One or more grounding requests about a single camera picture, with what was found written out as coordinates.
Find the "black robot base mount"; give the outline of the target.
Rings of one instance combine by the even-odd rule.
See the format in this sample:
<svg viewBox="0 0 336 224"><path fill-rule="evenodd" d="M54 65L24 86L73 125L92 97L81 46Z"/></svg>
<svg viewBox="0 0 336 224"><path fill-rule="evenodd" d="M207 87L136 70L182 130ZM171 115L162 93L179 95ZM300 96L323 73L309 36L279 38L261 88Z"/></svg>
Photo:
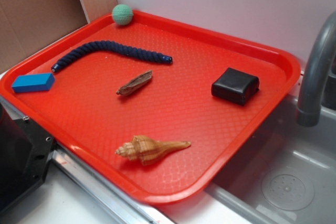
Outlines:
<svg viewBox="0 0 336 224"><path fill-rule="evenodd" d="M34 120L14 120L1 106L1 215L44 183L54 145Z"/></svg>

